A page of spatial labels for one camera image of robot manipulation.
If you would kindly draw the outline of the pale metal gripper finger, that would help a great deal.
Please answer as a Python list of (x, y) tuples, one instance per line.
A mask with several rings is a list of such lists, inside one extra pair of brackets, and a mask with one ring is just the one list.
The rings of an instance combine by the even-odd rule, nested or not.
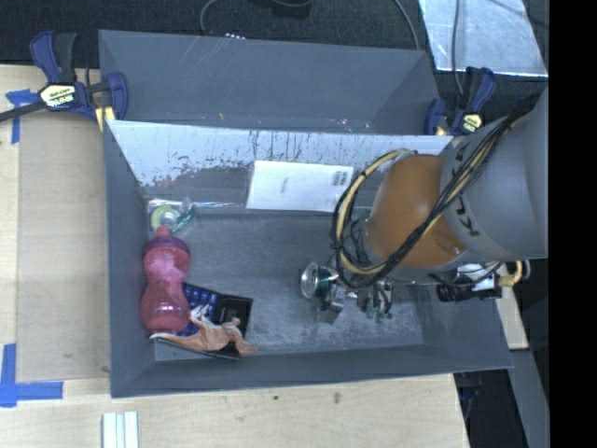
[(323, 301), (320, 306), (320, 321), (327, 324), (334, 324), (344, 307), (344, 298)]

